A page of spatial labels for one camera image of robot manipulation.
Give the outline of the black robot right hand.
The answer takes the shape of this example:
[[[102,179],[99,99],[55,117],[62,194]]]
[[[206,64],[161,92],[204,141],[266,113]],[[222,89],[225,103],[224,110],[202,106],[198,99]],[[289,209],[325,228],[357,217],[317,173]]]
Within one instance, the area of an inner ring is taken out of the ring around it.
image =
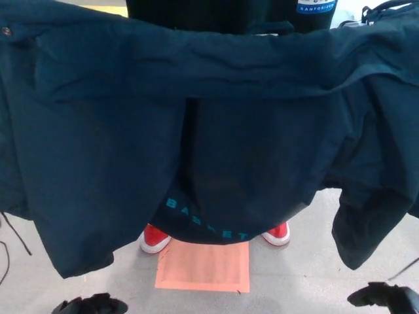
[[[370,282],[349,295],[347,301],[356,307],[386,307],[392,314],[418,313],[417,292],[409,287],[390,286],[385,282]]]

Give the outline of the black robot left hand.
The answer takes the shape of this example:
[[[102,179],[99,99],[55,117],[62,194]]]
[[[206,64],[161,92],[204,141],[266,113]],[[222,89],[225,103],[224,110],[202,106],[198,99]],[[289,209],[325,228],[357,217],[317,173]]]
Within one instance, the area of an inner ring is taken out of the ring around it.
[[[89,298],[75,298],[63,301],[54,308],[52,314],[123,314],[128,305],[109,293],[94,294]]]

